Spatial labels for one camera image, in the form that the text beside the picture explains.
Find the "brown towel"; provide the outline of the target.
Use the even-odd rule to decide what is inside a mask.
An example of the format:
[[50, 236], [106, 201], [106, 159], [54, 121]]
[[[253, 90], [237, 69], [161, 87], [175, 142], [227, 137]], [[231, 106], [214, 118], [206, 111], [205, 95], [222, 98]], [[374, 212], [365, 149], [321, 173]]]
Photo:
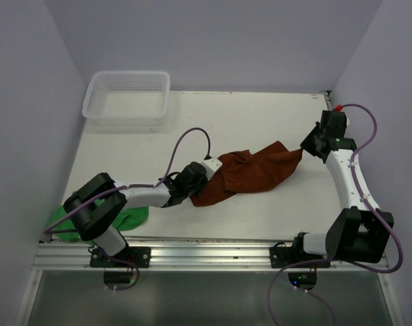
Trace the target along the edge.
[[233, 151], [219, 156], [220, 170], [198, 195], [190, 196], [196, 207], [212, 206], [237, 194], [268, 192], [288, 179], [303, 156], [301, 148], [289, 151], [276, 141], [257, 153]]

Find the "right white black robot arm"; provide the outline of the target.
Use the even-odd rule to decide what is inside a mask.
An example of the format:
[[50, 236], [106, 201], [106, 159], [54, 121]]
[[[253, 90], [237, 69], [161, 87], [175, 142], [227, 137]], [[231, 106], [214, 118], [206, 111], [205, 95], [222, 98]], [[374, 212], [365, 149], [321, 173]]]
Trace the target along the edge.
[[341, 212], [323, 234], [300, 233], [291, 249], [297, 266], [307, 266], [316, 256], [344, 261], [378, 263], [394, 225], [391, 213], [382, 211], [370, 195], [362, 175], [354, 139], [346, 138], [348, 119], [340, 111], [323, 111], [320, 121], [302, 141], [301, 148], [320, 158], [330, 172]]

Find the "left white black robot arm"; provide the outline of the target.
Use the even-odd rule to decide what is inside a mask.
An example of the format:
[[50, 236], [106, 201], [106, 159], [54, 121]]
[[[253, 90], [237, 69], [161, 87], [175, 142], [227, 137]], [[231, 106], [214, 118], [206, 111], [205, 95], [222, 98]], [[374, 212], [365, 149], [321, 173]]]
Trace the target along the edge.
[[167, 208], [200, 192], [210, 179], [204, 164], [192, 162], [175, 177], [155, 184], [118, 184], [108, 173], [99, 173], [63, 204], [80, 238], [93, 242], [107, 261], [120, 267], [130, 257], [127, 242], [113, 222], [124, 208]]

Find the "white plastic basket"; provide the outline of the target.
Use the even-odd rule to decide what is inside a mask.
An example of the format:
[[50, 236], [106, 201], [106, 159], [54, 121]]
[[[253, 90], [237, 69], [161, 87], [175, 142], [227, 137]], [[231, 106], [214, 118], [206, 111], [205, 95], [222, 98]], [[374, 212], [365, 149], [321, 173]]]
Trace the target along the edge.
[[99, 71], [90, 80], [81, 112], [103, 126], [161, 126], [169, 97], [165, 71]]

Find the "green towel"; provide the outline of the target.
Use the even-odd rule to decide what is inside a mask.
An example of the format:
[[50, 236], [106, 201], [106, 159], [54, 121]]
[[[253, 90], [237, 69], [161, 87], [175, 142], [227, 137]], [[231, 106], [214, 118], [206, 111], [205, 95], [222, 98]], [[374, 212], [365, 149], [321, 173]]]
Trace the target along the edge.
[[[59, 206], [58, 209], [52, 214], [48, 221], [48, 225], [52, 225], [59, 220], [61, 220], [65, 215], [66, 211], [63, 206]], [[139, 207], [133, 209], [123, 209], [117, 217], [114, 219], [112, 226], [119, 230], [130, 231], [135, 228], [138, 228], [148, 220], [149, 208], [148, 207]], [[79, 242], [81, 238], [79, 234], [75, 231], [75, 227], [71, 219], [67, 219], [57, 225], [53, 231], [61, 231], [61, 233], [55, 233], [61, 241], [64, 242]]]

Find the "right side aluminium rail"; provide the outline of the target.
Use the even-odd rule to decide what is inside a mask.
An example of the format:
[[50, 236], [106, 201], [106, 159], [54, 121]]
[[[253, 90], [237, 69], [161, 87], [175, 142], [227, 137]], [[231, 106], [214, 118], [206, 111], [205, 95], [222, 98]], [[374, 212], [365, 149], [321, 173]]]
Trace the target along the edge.
[[337, 103], [333, 99], [333, 91], [332, 90], [324, 91], [324, 98], [325, 98], [327, 109], [329, 111], [334, 111], [337, 106]]

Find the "aluminium mounting rail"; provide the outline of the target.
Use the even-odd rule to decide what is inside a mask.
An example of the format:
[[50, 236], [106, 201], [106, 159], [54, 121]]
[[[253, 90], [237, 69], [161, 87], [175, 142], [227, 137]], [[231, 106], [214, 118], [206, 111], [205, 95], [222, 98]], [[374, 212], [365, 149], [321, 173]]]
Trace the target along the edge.
[[[158, 240], [131, 238], [132, 247], [148, 247], [149, 271], [274, 271], [269, 258], [273, 242], [236, 240]], [[39, 244], [33, 270], [89, 270], [91, 253], [81, 242]]]

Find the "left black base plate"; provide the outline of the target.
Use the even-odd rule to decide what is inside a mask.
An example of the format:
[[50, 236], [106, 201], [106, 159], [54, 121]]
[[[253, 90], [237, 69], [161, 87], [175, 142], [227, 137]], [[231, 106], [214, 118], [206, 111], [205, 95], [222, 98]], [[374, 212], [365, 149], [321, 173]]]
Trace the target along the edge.
[[150, 260], [150, 247], [126, 247], [111, 258], [100, 247], [97, 247], [91, 251], [90, 267], [128, 268], [130, 265], [127, 262], [130, 262], [138, 268], [148, 268]]

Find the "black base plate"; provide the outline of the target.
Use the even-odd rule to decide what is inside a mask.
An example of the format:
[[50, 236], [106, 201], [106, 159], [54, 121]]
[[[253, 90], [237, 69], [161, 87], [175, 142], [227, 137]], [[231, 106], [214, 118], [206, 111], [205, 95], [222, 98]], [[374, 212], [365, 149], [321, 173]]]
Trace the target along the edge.
[[97, 247], [91, 251], [90, 267], [128, 268], [130, 265], [127, 262], [130, 262], [138, 268], [148, 268], [150, 260], [150, 247], [126, 247], [111, 258], [100, 247]]
[[321, 255], [313, 255], [296, 249], [294, 247], [270, 247], [269, 260], [273, 269], [283, 268], [285, 266], [311, 261], [316, 259], [324, 259]]

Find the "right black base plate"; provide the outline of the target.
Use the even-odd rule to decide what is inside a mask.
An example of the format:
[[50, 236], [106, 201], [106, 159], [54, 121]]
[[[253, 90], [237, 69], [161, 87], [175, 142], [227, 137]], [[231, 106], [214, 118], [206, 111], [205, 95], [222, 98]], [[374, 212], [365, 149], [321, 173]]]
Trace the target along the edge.
[[273, 269], [283, 268], [285, 266], [311, 261], [316, 259], [324, 259], [321, 255], [313, 255], [296, 249], [294, 247], [270, 247], [269, 260]]

